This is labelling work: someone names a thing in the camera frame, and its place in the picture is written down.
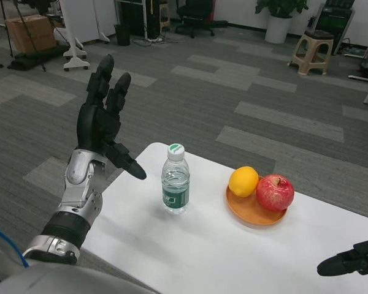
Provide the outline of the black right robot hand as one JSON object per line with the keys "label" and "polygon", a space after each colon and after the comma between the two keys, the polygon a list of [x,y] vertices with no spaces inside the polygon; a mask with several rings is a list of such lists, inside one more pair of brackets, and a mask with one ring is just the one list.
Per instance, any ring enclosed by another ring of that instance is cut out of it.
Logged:
{"label": "black right robot hand", "polygon": [[317,266],[320,276],[341,276],[353,272],[368,274],[368,241],[354,244],[351,250],[338,253]]}

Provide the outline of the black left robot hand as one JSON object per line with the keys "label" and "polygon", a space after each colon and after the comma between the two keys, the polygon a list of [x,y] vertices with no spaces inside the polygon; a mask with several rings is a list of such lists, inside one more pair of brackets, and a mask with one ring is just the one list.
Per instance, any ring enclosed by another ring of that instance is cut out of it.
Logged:
{"label": "black left robot hand", "polygon": [[90,76],[86,101],[77,119],[77,147],[106,157],[116,168],[126,170],[137,179],[147,177],[144,169],[129,155],[129,150],[115,138],[120,130],[123,110],[131,84],[131,75],[124,73],[113,88],[109,82],[114,58],[106,55]]}

